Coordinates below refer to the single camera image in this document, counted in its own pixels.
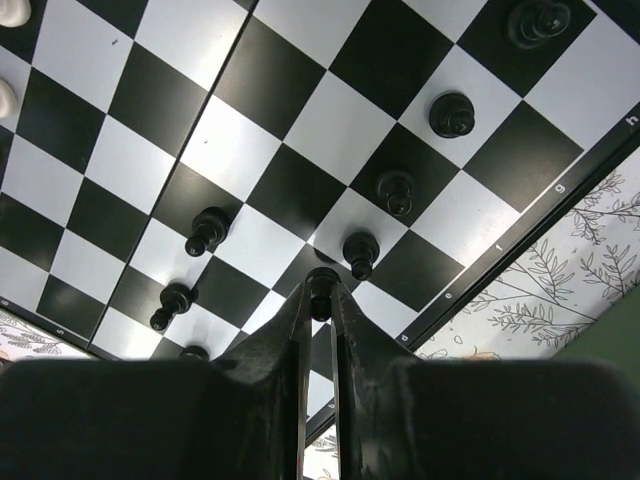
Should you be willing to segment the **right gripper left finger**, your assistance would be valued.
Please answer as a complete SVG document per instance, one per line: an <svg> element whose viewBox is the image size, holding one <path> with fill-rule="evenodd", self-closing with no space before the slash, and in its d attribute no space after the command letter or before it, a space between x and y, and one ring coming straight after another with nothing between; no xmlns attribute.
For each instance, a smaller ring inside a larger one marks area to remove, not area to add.
<svg viewBox="0 0 640 480"><path fill-rule="evenodd" d="M1 375L5 479L298 479L311 293L214 360L24 360Z"/></svg>

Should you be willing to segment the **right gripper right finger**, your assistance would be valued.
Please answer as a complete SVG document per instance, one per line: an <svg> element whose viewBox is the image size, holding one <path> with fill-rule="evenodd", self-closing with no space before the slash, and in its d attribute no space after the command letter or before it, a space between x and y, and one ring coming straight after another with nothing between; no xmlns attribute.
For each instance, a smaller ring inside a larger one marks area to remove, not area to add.
<svg viewBox="0 0 640 480"><path fill-rule="evenodd" d="M616 369L555 360L424 360L342 284L332 301L344 479L635 479L639 398Z"/></svg>

